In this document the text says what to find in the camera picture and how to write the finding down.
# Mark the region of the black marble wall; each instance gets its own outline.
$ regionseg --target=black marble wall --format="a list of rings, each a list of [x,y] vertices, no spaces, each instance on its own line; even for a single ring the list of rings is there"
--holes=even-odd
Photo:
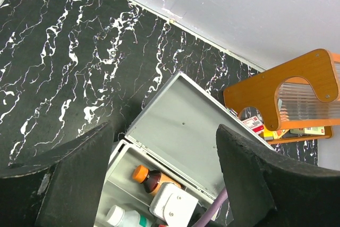
[[[257,71],[127,0],[0,6],[0,168],[112,121],[116,139],[182,70],[222,102]],[[317,164],[317,142],[279,145]]]

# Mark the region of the brown bottle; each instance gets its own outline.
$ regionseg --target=brown bottle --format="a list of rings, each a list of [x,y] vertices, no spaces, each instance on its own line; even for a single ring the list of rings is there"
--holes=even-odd
[[[174,183],[181,188],[181,185],[176,181],[172,180],[165,174],[161,173],[159,170],[149,170],[143,165],[139,165],[133,172],[132,178],[142,183],[144,189],[147,193],[151,195],[156,195],[162,183],[169,182]]]

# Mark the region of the label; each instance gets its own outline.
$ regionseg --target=label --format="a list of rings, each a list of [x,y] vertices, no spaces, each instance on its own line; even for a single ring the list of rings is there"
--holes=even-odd
[[[148,220],[144,216],[140,216],[139,225],[142,227],[148,227]]]
[[[172,180],[172,179],[169,178],[167,175],[165,175],[165,174],[162,173],[161,176],[160,176],[160,180],[159,180],[159,182],[158,182],[158,185],[157,185],[156,189],[153,190],[152,193],[150,193],[152,196],[155,196],[155,195],[156,195],[156,193],[158,192],[158,190],[159,190],[160,186],[162,185],[162,183],[173,183],[173,184],[175,184],[177,187],[182,188],[181,185],[180,185],[179,183],[177,183],[176,181]]]
[[[249,119],[243,120],[242,121],[247,127],[250,129],[257,128],[259,126],[262,126],[262,122],[257,118],[257,117],[251,117]]]

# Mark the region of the wall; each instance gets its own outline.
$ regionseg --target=wall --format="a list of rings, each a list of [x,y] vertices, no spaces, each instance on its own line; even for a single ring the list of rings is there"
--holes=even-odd
[[[266,68],[340,52],[340,0],[135,0]]]
[[[319,166],[340,170],[340,126],[334,127],[334,137],[318,142]]]

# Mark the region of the grey metal box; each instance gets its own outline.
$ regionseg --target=grey metal box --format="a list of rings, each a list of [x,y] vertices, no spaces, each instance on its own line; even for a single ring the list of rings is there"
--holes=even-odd
[[[184,73],[172,76],[116,144],[96,226],[109,226],[104,219],[113,205],[152,218],[151,195],[131,178],[140,164],[163,171],[209,206],[224,187],[215,139],[221,123],[272,149]]]

